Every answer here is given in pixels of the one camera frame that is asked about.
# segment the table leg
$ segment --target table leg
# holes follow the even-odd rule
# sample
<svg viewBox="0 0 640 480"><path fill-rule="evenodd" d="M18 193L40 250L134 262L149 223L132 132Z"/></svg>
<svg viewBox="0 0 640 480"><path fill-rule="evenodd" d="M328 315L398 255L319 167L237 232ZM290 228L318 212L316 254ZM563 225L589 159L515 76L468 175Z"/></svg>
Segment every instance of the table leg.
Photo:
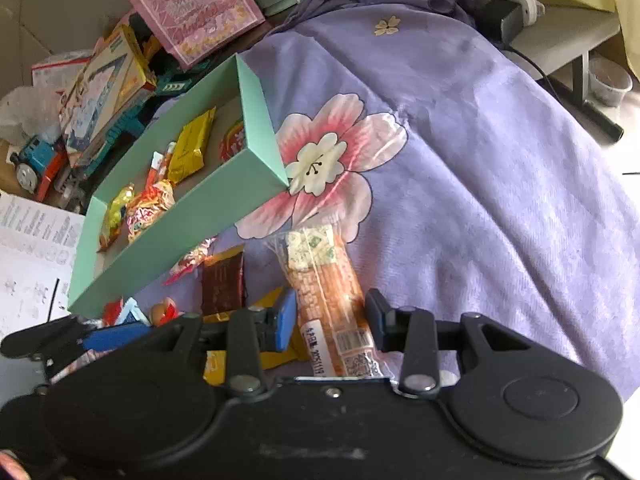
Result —
<svg viewBox="0 0 640 480"><path fill-rule="evenodd" d="M573 88L567 87L555 77L549 78L552 80L556 92L578 108L593 123L597 124L610 139L618 142L625 133L622 126L613 122L587 101L587 95L589 94L589 53L584 53L575 58L571 62L571 69Z"/></svg>

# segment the black cable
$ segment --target black cable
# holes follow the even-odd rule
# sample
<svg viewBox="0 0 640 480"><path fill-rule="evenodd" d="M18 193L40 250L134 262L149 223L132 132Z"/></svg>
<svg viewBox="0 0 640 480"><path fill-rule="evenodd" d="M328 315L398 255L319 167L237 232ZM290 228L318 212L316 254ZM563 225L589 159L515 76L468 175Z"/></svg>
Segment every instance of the black cable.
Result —
<svg viewBox="0 0 640 480"><path fill-rule="evenodd" d="M525 56L523 53L521 53L521 51L517 50L516 48L513 48L511 45L504 46L502 50L505 50L507 52L513 52L516 56L520 56L522 59L524 59L524 61L529 63L533 68L535 68L538 72L540 72L540 75L543 77L546 84L549 86L549 88L551 88L551 91L553 92L553 95L556 98L556 100L557 101L560 100L560 98L558 97L558 93L556 92L556 89L551 84L551 79L549 79L548 75L546 75L538 65L536 65L531 59L529 59L529 57Z"/></svg>

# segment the clear plastic bowl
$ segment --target clear plastic bowl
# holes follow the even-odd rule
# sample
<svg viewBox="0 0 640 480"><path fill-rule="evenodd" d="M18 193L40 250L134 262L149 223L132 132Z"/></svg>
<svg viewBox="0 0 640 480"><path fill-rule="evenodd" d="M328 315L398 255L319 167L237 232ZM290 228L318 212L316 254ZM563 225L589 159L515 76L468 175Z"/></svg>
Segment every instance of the clear plastic bowl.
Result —
<svg viewBox="0 0 640 480"><path fill-rule="evenodd" d="M602 104L617 107L631 87L631 76L617 63L603 57L589 61L591 91Z"/></svg>

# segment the small yellow flower print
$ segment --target small yellow flower print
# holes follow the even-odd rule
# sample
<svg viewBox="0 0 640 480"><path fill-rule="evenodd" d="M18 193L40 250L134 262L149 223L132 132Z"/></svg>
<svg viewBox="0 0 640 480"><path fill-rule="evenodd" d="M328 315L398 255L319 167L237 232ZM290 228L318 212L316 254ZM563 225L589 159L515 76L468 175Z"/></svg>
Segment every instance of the small yellow flower print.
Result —
<svg viewBox="0 0 640 480"><path fill-rule="evenodd" d="M400 23L400 19L395 16L389 18L388 22L380 20L373 33L376 36L382 36L383 34L395 34L398 31L398 23Z"/></svg>

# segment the mint green box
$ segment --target mint green box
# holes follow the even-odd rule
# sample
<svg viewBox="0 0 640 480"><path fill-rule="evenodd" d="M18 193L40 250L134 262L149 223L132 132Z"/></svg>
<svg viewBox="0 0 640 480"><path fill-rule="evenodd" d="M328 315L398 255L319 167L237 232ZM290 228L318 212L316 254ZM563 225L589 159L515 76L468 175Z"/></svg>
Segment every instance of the mint green box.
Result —
<svg viewBox="0 0 640 480"><path fill-rule="evenodd" d="M132 244L127 229L105 252L98 234L109 202L127 184L143 189L154 151L164 153L182 127L217 107L205 167L174 189L175 205ZM225 132L244 120L244 150L224 163L218 146ZM133 144L95 191L84 220L69 287L69 310L100 317L104 305L135 294L168 270L204 238L231 226L287 189L260 80L234 55L203 78Z"/></svg>

